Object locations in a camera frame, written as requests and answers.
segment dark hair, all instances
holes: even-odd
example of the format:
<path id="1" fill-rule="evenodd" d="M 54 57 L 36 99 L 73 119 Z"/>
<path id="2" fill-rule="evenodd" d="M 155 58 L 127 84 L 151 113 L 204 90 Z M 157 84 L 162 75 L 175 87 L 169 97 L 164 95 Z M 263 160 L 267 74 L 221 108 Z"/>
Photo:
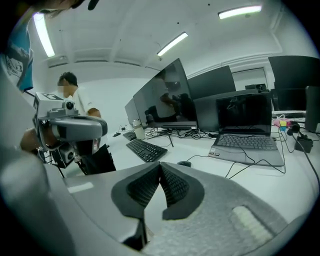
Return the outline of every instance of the dark hair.
<path id="1" fill-rule="evenodd" d="M 77 82 L 77 77 L 75 76 L 75 74 L 71 73 L 71 72 L 66 72 L 66 73 L 63 73 L 60 78 L 59 78 L 59 81 L 58 81 L 58 86 L 61 86 L 61 81 L 65 79 L 70 85 L 73 85 L 73 86 L 78 86 L 78 82 Z"/>
<path id="2" fill-rule="evenodd" d="M 78 8 L 85 0 L 79 0 L 76 4 L 72 5 L 70 8 Z M 60 13 L 66 10 L 41 10 L 40 13 L 46 15 L 49 19 L 57 17 Z"/>

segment man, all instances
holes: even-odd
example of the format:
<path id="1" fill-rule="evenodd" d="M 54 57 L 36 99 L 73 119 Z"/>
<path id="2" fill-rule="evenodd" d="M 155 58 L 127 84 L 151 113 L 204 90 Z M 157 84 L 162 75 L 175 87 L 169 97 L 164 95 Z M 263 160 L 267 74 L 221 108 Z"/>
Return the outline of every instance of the man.
<path id="1" fill-rule="evenodd" d="M 84 88 L 78 87 L 77 77 L 71 73 L 63 73 L 58 81 L 58 92 L 63 93 L 64 98 L 74 101 L 74 107 L 83 116 L 101 118 L 100 111 L 89 99 Z"/>
<path id="2" fill-rule="evenodd" d="M 170 98 L 169 90 L 165 82 L 165 70 L 158 73 L 152 79 L 152 94 L 155 101 L 157 115 L 159 117 L 156 122 L 176 122 L 178 103 Z"/>

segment computer mouse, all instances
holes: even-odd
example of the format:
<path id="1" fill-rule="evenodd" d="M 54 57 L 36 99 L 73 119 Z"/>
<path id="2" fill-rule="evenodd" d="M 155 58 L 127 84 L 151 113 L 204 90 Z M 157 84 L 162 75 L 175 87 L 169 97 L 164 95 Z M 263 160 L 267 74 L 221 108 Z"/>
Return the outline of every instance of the computer mouse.
<path id="1" fill-rule="evenodd" d="M 181 162 L 178 162 L 177 165 L 186 166 L 186 167 L 191 167 L 191 162 L 181 161 Z"/>

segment white t-shirt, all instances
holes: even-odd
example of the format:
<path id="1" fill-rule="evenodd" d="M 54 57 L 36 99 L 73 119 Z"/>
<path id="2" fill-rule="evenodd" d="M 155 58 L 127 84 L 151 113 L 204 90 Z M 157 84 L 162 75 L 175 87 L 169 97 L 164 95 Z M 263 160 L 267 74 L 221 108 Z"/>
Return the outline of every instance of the white t-shirt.
<path id="1" fill-rule="evenodd" d="M 79 110 L 79 114 L 87 116 L 90 109 L 97 109 L 93 102 L 88 97 L 85 88 L 78 88 L 73 96 L 69 96 L 68 100 L 74 101 L 74 107 Z"/>
<path id="2" fill-rule="evenodd" d="M 154 78 L 152 80 L 152 94 L 155 102 L 156 111 L 160 118 L 172 117 L 176 112 L 172 105 L 166 104 L 161 101 L 161 97 L 165 94 L 169 94 L 169 90 L 166 87 L 165 81 L 160 78 Z"/>

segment laptop keyboard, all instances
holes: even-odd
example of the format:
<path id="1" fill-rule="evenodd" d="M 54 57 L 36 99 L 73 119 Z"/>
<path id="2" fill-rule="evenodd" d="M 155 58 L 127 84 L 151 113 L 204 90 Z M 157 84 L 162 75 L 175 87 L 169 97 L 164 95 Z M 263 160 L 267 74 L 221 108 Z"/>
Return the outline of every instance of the laptop keyboard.
<path id="1" fill-rule="evenodd" d="M 277 146 L 270 137 L 220 135 L 217 146 L 255 150 L 276 150 Z"/>

